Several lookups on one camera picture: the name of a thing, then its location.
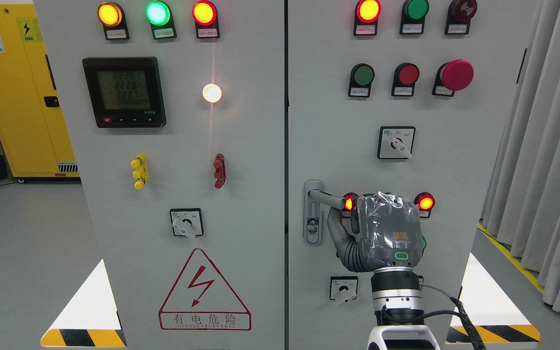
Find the plastic wrap cover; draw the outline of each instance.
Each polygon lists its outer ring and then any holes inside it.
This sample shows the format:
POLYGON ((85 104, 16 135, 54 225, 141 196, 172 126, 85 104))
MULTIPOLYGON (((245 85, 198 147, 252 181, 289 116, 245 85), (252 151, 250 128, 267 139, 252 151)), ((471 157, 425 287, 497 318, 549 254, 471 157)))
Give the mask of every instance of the plastic wrap cover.
POLYGON ((422 257, 422 234, 416 204, 393 194, 362 195, 356 203, 363 262, 369 270, 414 267, 422 257), (397 259, 407 253, 407 260, 397 259))

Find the gray curtain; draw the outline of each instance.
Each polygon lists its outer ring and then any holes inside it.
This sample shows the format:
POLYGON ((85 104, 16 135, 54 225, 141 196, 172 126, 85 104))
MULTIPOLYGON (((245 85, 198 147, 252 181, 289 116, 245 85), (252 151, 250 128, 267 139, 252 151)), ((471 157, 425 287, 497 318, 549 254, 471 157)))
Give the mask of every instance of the gray curtain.
POLYGON ((560 312, 560 0, 543 0, 534 26, 483 223, 540 272, 543 299, 560 312))

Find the lightning bolt symbol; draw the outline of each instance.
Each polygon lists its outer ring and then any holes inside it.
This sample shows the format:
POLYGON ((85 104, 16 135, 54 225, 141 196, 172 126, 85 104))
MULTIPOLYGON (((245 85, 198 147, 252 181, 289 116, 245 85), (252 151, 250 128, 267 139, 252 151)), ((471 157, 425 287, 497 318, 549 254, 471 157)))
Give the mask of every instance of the lightning bolt symbol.
POLYGON ((194 288, 194 287, 197 287, 197 286, 202 286, 203 284, 207 285, 204 288, 204 290, 202 291, 202 293, 200 293, 200 295, 198 295, 198 297, 192 301, 192 307, 194 307, 194 306, 196 306, 200 303, 200 298, 204 295, 204 293, 207 292, 209 287, 211 287, 211 284, 213 284, 213 282, 215 282, 215 280, 211 280, 211 281, 195 283, 198 280, 198 277, 200 277, 200 275, 202 275, 202 273, 204 272, 204 270, 206 268, 207 268, 206 266, 200 266, 200 268, 198 268, 198 272, 196 272, 196 275, 193 277, 192 281, 189 282, 189 286, 187 286, 187 289, 189 289, 189 288, 194 288))

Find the warning triangle sign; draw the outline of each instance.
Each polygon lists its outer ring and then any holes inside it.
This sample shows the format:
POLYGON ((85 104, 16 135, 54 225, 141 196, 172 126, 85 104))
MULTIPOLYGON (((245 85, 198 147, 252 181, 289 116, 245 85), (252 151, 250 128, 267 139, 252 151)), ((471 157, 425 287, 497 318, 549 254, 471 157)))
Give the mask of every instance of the warning triangle sign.
POLYGON ((162 330, 249 331, 252 316, 209 256, 194 249, 161 310, 162 330))

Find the illuminated white light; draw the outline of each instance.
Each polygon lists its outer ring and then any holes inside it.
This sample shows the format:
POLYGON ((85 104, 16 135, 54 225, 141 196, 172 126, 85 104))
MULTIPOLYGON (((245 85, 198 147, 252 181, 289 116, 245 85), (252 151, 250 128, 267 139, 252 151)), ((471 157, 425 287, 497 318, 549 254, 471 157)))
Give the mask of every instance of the illuminated white light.
POLYGON ((208 102, 214 104, 218 102, 220 98, 222 98, 222 89, 216 84, 206 84, 204 88, 202 88, 202 97, 208 102))

